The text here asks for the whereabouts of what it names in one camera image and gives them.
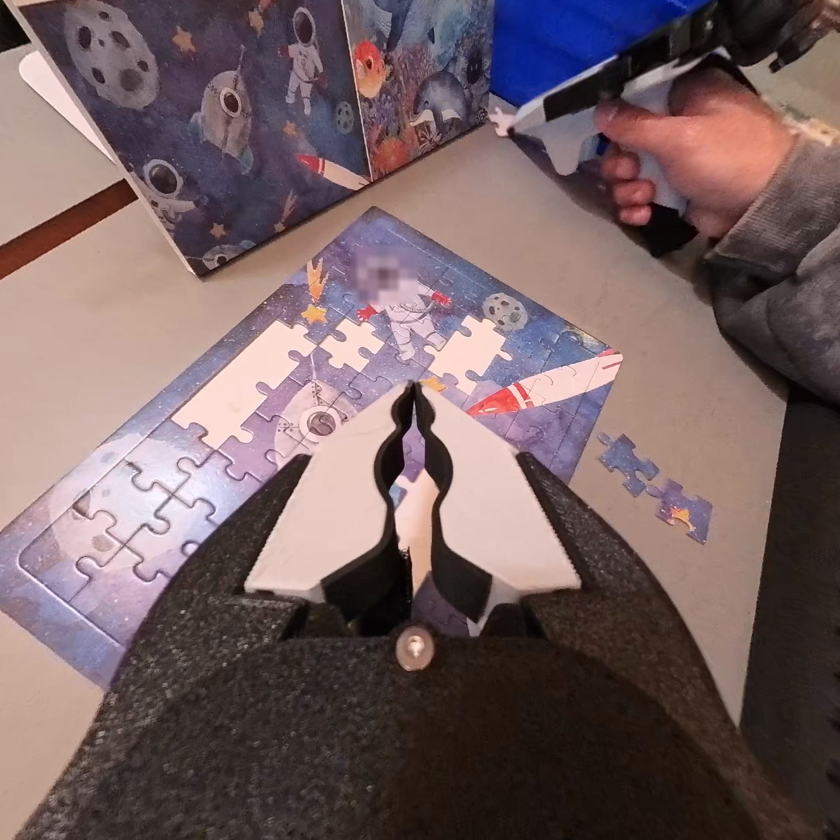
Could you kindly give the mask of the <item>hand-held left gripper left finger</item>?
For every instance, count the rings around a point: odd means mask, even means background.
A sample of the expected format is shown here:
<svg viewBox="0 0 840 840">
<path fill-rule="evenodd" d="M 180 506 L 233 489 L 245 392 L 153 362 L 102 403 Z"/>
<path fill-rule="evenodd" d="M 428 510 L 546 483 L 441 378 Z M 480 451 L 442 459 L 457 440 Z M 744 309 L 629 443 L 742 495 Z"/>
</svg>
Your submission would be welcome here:
<svg viewBox="0 0 840 840">
<path fill-rule="evenodd" d="M 411 613 L 411 561 L 400 550 L 391 488 L 415 385 L 403 383 L 320 444 L 245 580 L 248 594 L 336 607 L 363 634 L 386 634 Z"/>
</svg>

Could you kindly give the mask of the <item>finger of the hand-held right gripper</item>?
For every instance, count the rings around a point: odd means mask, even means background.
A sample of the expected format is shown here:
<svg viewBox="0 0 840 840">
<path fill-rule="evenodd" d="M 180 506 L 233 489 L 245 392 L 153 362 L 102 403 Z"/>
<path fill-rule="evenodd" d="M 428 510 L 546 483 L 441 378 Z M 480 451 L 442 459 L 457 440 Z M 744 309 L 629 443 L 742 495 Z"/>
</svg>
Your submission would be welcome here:
<svg viewBox="0 0 840 840">
<path fill-rule="evenodd" d="M 605 148 L 593 114 L 566 114 L 526 134 L 542 143 L 558 175 L 572 175 L 582 162 L 592 161 Z"/>
<path fill-rule="evenodd" d="M 511 133 L 528 132 L 619 96 L 627 84 L 630 68 L 630 59 L 609 59 L 527 101 L 513 116 Z"/>
</svg>

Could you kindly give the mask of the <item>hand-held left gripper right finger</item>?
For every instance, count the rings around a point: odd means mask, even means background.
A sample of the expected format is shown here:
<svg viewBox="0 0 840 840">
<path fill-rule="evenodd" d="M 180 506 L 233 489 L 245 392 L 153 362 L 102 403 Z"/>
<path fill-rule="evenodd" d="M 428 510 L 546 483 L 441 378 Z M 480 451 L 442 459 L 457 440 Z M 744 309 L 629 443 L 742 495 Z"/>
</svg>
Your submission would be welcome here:
<svg viewBox="0 0 840 840">
<path fill-rule="evenodd" d="M 498 605 L 580 590 L 518 451 L 426 385 L 415 384 L 415 410 L 437 489 L 432 576 L 446 602 L 467 621 L 485 622 Z"/>
</svg>

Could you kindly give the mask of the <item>space jigsaw puzzle board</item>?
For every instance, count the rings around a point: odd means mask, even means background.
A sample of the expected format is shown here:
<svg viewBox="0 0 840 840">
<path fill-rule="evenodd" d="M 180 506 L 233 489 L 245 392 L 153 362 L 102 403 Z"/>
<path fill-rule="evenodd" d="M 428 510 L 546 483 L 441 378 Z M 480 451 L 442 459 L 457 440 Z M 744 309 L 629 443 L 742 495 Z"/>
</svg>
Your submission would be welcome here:
<svg viewBox="0 0 840 840">
<path fill-rule="evenodd" d="M 2 530 L 2 613 L 104 688 L 198 545 L 394 385 L 569 481 L 622 361 L 371 207 Z"/>
</svg>

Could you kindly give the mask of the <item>person's right forearm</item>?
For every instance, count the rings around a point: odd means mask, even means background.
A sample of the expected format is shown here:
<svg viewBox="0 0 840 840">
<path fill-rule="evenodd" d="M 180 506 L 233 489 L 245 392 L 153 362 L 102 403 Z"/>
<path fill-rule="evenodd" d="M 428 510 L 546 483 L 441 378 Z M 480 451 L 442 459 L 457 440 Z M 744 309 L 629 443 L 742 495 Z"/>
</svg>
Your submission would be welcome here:
<svg viewBox="0 0 840 840">
<path fill-rule="evenodd" d="M 720 330 L 825 402 L 839 402 L 838 148 L 772 119 L 762 140 L 783 146 L 765 184 L 732 209 L 703 212 L 712 307 Z"/>
</svg>

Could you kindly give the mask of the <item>beige desk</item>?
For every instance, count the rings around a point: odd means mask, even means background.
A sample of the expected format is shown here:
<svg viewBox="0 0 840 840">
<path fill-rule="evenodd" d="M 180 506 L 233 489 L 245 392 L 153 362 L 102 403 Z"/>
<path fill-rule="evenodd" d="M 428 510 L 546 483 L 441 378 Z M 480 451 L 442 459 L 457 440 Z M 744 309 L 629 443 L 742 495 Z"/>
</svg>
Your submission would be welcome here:
<svg viewBox="0 0 840 840">
<path fill-rule="evenodd" d="M 309 257 L 377 207 L 623 355 L 569 481 L 518 460 L 582 577 L 501 604 L 431 663 L 336 607 L 245 580 L 314 455 L 201 542 L 108 688 L 26 632 L 38 687 L 2 722 L 2 803 L 33 838 L 823 838 L 741 728 L 788 385 L 718 327 L 707 237 L 677 272 L 489 129 L 203 283 L 140 202 L 2 281 L 2 492 L 64 478 Z M 712 505 L 706 544 L 598 460 L 598 434 Z"/>
</svg>

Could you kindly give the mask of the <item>person's right hand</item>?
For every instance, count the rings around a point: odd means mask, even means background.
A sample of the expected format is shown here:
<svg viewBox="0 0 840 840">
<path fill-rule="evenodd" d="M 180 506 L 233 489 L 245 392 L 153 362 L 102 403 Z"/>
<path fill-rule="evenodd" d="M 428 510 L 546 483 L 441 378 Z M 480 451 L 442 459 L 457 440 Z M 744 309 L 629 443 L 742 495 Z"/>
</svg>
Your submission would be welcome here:
<svg viewBox="0 0 840 840">
<path fill-rule="evenodd" d="M 650 221 L 657 187 L 642 177 L 640 160 L 649 155 L 686 199 L 688 223 L 716 240 L 747 213 L 797 141 L 761 97 L 715 67 L 675 82 L 669 114 L 606 101 L 594 124 L 611 141 L 602 179 L 619 222 L 642 227 Z"/>
</svg>

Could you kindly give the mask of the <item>blue plastic bin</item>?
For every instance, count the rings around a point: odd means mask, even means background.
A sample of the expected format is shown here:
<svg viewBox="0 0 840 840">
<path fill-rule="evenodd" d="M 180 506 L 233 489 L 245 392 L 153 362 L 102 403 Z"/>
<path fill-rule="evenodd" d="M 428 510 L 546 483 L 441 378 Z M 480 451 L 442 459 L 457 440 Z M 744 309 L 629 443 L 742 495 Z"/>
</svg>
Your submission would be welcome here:
<svg viewBox="0 0 840 840">
<path fill-rule="evenodd" d="M 520 106 L 704 5 L 702 1 L 497 1 L 490 91 Z"/>
</svg>

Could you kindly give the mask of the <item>blue jigsaw piece orange mark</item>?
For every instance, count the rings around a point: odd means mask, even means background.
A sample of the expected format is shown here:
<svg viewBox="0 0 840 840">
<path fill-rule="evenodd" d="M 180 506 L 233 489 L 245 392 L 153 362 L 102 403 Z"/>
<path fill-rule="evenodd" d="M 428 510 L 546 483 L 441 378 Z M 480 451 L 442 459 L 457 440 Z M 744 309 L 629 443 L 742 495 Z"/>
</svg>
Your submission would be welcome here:
<svg viewBox="0 0 840 840">
<path fill-rule="evenodd" d="M 670 526 L 682 523 L 686 535 L 699 544 L 706 544 L 711 524 L 712 505 L 703 497 L 689 497 L 684 488 L 672 479 L 663 486 L 649 485 L 649 496 L 656 499 L 658 507 L 655 516 Z"/>
</svg>

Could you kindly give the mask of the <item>space print puzzle box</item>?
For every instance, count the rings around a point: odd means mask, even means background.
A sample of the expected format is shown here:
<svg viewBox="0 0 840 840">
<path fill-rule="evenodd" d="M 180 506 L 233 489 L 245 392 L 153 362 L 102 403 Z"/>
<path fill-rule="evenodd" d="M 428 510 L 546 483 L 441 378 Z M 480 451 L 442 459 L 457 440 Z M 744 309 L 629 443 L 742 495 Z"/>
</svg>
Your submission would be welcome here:
<svg viewBox="0 0 840 840">
<path fill-rule="evenodd" d="M 495 2 L 14 9 L 196 277 L 487 120 Z"/>
</svg>

